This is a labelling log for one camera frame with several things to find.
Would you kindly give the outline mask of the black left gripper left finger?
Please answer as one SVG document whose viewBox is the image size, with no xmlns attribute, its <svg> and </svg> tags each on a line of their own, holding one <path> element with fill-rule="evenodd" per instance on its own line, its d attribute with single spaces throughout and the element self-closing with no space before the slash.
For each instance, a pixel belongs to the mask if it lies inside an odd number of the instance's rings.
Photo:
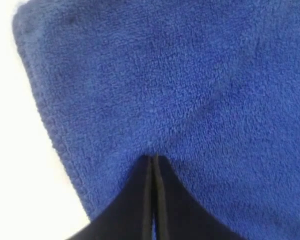
<svg viewBox="0 0 300 240">
<path fill-rule="evenodd" d="M 141 156 L 111 204 L 71 240 L 152 239 L 152 159 Z"/>
</svg>

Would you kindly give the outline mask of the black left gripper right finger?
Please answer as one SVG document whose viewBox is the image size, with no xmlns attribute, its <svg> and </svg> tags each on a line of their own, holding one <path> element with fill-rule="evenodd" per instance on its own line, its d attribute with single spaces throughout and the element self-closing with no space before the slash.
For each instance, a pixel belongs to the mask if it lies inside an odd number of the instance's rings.
<svg viewBox="0 0 300 240">
<path fill-rule="evenodd" d="M 152 160 L 152 209 L 157 240 L 239 240 L 187 191 L 165 156 Z"/>
</svg>

